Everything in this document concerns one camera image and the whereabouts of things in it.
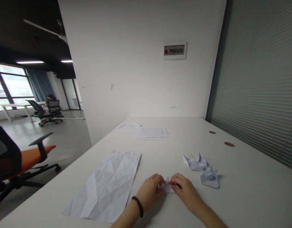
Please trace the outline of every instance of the chair base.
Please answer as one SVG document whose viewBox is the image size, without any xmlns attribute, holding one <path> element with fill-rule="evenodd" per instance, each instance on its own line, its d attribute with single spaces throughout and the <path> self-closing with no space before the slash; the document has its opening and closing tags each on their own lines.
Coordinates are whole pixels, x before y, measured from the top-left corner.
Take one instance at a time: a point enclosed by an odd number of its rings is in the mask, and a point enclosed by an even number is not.
<svg viewBox="0 0 292 228">
<path fill-rule="evenodd" d="M 41 120 L 38 123 L 38 125 L 40 125 L 41 127 L 43 127 L 46 123 L 55 123 L 55 124 L 58 124 L 58 121 L 63 122 L 62 119 L 51 119 L 51 118 L 48 118 L 48 119 Z"/>
<path fill-rule="evenodd" d="M 51 165 L 48 166 L 46 168 L 41 168 L 40 170 L 33 172 L 33 173 L 28 173 L 28 174 L 23 174 L 17 177 L 13 177 L 9 179 L 9 183 L 5 184 L 5 183 L 0 183 L 0 203 L 3 201 L 4 198 L 7 197 L 7 195 L 9 195 L 11 193 L 11 191 L 13 189 L 20 189 L 23 186 L 27 186 L 27 187 L 43 187 L 45 184 L 41 184 L 41 183 L 35 183 L 35 182 L 31 182 L 31 181 L 27 181 L 28 179 L 43 173 L 51 168 L 55 167 L 55 171 L 60 171 L 61 167 L 58 164 L 55 165 Z"/>
</svg>

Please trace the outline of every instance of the white paper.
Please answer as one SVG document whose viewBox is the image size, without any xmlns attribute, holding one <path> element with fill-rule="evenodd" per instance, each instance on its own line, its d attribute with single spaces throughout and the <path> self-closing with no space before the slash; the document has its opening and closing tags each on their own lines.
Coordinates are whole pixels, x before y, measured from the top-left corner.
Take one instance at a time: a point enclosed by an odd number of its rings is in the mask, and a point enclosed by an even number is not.
<svg viewBox="0 0 292 228">
<path fill-rule="evenodd" d="M 168 128 L 164 127 L 167 137 L 171 137 L 172 134 Z M 164 140 L 167 137 L 139 137 L 139 133 L 135 134 L 134 140 Z"/>
<path fill-rule="evenodd" d="M 183 161 L 193 171 L 210 171 L 212 168 L 210 167 L 206 159 L 204 159 L 201 153 L 199 153 L 199 157 L 199 160 L 196 162 L 194 159 L 189 159 L 188 157 L 183 155 Z"/>
<path fill-rule="evenodd" d="M 202 170 L 201 183 L 209 187 L 218 188 L 219 182 L 218 182 L 217 175 L 218 175 L 218 170 L 213 170 L 213 171 Z"/>
<path fill-rule="evenodd" d="M 170 187 L 169 185 L 169 177 L 167 177 L 165 179 L 165 183 L 163 183 L 160 187 L 163 188 L 165 190 L 165 193 L 169 193 L 169 194 L 175 194 L 175 191 Z"/>
<path fill-rule="evenodd" d="M 134 138 L 134 140 L 164 140 L 165 137 Z"/>
<path fill-rule="evenodd" d="M 120 129 L 120 130 L 137 130 L 139 129 L 141 126 L 143 125 L 140 125 L 140 124 L 136 124 L 136 123 L 124 123 L 124 124 L 121 124 L 120 126 L 118 126 L 117 128 Z"/>
<path fill-rule="evenodd" d="M 140 128 L 135 132 L 135 138 L 168 137 L 164 128 Z"/>
<path fill-rule="evenodd" d="M 112 151 L 62 214 L 113 223 L 123 212 L 141 154 Z"/>
</svg>

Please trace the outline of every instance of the white table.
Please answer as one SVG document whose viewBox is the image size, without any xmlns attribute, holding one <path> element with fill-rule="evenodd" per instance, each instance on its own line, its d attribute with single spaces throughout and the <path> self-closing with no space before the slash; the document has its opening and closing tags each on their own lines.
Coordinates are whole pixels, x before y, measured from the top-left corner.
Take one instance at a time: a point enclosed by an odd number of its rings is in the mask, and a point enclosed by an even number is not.
<svg viewBox="0 0 292 228">
<path fill-rule="evenodd" d="M 168 127 L 174 136 L 155 141 L 133 140 L 132 131 L 113 130 L 4 218 L 0 228 L 110 227 L 110 224 L 64 216 L 61 212 L 113 149 L 142 153 L 129 198 L 155 172 L 164 177 L 179 172 L 192 181 L 204 201 L 229 227 L 292 227 L 291 169 L 200 118 L 131 117 L 124 123 Z M 197 159 L 199 152 L 214 169 L 219 169 L 220 189 L 202 185 L 201 173 L 184 165 L 183 154 Z M 204 227 L 174 194 L 158 202 L 139 220 L 137 227 L 145 224 L 159 228 Z"/>
<path fill-rule="evenodd" d="M 37 102 L 37 104 L 39 105 L 43 105 L 45 104 L 44 102 Z M 8 118 L 8 120 L 10 122 L 12 122 L 12 119 L 8 113 L 8 110 L 6 109 L 6 107 L 24 107 L 25 108 L 25 111 L 26 111 L 26 114 L 28 115 L 28 117 L 30 118 L 30 121 L 31 123 L 34 122 L 33 119 L 31 118 L 29 112 L 28 112 L 28 106 L 31 106 L 28 102 L 23 102 L 23 103 L 15 103 L 15 104 L 0 104 L 2 107 L 3 107 L 3 110 Z"/>
</svg>

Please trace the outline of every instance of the window blinds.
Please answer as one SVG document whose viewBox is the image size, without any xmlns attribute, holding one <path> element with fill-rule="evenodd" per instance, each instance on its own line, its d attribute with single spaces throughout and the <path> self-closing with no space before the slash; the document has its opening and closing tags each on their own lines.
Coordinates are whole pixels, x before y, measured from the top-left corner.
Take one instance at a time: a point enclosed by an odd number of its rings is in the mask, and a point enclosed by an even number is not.
<svg viewBox="0 0 292 228">
<path fill-rule="evenodd" d="M 292 168 L 292 0 L 234 0 L 207 120 Z"/>
</svg>

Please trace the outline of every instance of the forearm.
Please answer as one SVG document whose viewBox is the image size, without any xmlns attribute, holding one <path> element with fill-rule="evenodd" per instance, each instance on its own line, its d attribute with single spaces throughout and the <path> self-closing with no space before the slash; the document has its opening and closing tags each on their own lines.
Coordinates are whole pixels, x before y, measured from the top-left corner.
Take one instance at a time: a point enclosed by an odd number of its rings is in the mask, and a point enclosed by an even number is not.
<svg viewBox="0 0 292 228">
<path fill-rule="evenodd" d="M 132 200 L 111 226 L 111 228 L 133 227 L 140 217 L 140 209 L 136 201 Z"/>
<path fill-rule="evenodd" d="M 205 224 L 207 228 L 227 228 L 216 213 L 205 203 L 203 203 L 194 214 Z"/>
</svg>

